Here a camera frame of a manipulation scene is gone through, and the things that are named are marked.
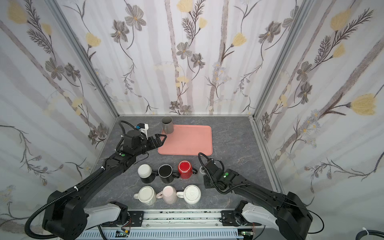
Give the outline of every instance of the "black and white mug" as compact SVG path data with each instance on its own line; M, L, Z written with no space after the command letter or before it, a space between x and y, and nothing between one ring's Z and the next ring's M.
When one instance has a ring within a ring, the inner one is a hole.
M169 164L163 164L159 167L158 170L161 180L165 184L169 184L173 181L174 178L179 178L180 174L178 172L173 172L173 168Z
M143 183L151 183L158 176L156 171L152 171L152 168L148 164L142 164L138 169L137 173Z

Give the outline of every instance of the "gray mug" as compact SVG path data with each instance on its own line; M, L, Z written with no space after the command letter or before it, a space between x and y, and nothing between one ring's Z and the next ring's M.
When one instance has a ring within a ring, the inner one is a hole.
M163 117L161 119L161 124L163 124L165 134L173 133L173 122L171 117Z

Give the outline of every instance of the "wall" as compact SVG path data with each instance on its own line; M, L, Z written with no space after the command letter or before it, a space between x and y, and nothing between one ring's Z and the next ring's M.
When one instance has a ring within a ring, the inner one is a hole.
M91 173L114 118L44 1L1 1L0 28L0 238L25 239L47 197Z
M67 1L120 114L251 114L301 1Z
M311 239L382 230L383 12L377 0L316 1L257 116L285 191L324 219Z

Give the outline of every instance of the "pink tray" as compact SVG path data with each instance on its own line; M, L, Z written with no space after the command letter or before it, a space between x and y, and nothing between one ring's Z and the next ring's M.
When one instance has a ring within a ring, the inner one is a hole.
M167 155L193 155L199 152L209 156L212 148L212 128L201 125L173 125L174 131L157 151Z

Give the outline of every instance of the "white cable tie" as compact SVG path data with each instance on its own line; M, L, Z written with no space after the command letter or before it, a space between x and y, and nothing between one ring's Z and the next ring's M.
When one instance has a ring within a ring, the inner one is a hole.
M367 235L369 235L369 232L368 232L368 230L365 227L363 227L362 229L367 232Z

